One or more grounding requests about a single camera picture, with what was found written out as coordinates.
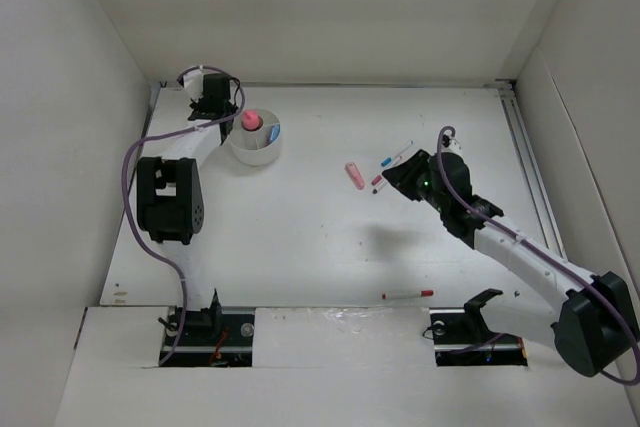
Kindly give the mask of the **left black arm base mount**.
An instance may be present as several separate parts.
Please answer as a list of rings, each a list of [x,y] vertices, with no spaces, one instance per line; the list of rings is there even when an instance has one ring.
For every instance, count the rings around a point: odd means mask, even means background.
[[[164,328],[160,367],[245,368],[253,363],[255,310],[225,308],[214,291],[209,307],[187,311],[178,336],[183,309],[158,321]]]

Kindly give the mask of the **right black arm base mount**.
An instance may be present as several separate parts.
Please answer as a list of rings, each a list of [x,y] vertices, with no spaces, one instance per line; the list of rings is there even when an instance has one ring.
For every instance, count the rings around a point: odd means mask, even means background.
[[[429,310],[430,325],[422,336],[433,342],[437,367],[528,366],[522,339],[491,331],[481,316],[481,309],[502,294],[490,288],[462,307]]]

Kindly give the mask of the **purple capped white pen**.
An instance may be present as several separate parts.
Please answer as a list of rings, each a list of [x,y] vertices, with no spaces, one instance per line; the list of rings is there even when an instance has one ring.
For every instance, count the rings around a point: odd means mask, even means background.
[[[374,195],[379,194],[379,193],[380,193],[380,192],[381,192],[381,191],[382,191],[382,190],[383,190],[387,185],[388,185],[388,184],[381,184],[381,185],[379,185],[379,186],[375,187],[375,188],[373,189],[372,193],[373,193]]]

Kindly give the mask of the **pink glue bottle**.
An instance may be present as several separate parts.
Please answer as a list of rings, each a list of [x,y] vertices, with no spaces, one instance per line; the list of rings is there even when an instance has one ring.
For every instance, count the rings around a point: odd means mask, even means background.
[[[261,128],[263,120],[255,110],[246,110],[242,113],[241,125],[245,131],[254,132]]]

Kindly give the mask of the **blue highlighter marker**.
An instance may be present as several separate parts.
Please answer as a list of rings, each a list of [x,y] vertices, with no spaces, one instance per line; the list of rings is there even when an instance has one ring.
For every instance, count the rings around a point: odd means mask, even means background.
[[[279,134],[280,134],[280,125],[279,124],[273,125],[271,128],[270,136],[269,136],[269,143],[270,144],[275,143],[279,137]]]

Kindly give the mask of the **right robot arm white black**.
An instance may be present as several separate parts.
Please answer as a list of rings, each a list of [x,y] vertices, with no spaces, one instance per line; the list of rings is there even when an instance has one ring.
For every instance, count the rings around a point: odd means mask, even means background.
[[[545,301],[529,307],[498,288],[468,301],[462,328],[473,340],[510,334],[554,349],[577,373],[594,377],[627,352],[639,352],[629,288],[617,274],[594,274],[531,240],[492,202],[475,194],[468,166],[452,152],[417,151],[383,172],[411,201],[425,201],[445,229],[501,264]]]

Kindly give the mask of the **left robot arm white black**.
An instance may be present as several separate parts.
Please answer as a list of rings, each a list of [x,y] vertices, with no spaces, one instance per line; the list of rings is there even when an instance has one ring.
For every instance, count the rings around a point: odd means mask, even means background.
[[[186,69],[178,83],[188,96],[191,113],[185,128],[143,139],[171,144],[136,163],[133,231],[148,234],[153,256],[176,270],[183,290],[181,309],[194,312],[188,331],[208,344],[222,334],[223,320],[206,309],[214,294],[205,286],[203,254],[196,245],[205,221],[200,168],[224,144],[245,98],[236,77],[210,66]]]

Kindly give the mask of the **blue capped white pen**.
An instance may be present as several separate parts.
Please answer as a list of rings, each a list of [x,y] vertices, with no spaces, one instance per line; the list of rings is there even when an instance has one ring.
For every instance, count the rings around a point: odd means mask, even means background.
[[[405,153],[409,148],[413,146],[414,142],[412,140],[405,143],[402,147],[400,147],[394,154],[388,156],[381,162],[382,167],[387,167],[394,161],[396,158],[400,157],[403,153]]]

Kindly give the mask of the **red capped white pen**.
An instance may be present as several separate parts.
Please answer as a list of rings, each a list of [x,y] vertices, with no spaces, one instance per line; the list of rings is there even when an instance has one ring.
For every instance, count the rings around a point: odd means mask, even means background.
[[[428,298],[434,295],[432,289],[425,290],[407,290],[407,291],[387,291],[381,294],[384,301],[410,300],[418,298]]]

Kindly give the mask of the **aluminium rail right side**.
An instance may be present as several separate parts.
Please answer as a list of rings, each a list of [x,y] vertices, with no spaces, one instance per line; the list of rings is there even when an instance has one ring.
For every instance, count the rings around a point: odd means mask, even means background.
[[[515,84],[500,80],[488,86],[496,89],[501,101],[544,243],[555,254],[566,259],[564,243],[519,108]]]

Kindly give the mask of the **white round divided container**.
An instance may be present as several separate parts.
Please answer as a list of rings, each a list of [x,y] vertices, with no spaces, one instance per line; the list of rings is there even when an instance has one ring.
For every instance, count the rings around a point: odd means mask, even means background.
[[[274,162],[281,153],[283,134],[281,122],[276,114],[264,109],[255,110],[261,116],[263,124],[254,132],[245,131],[241,125],[242,113],[233,122],[231,133],[228,137],[230,149],[236,159],[248,166],[264,166]],[[269,143],[269,136],[273,125],[280,125],[280,134],[275,143]]]

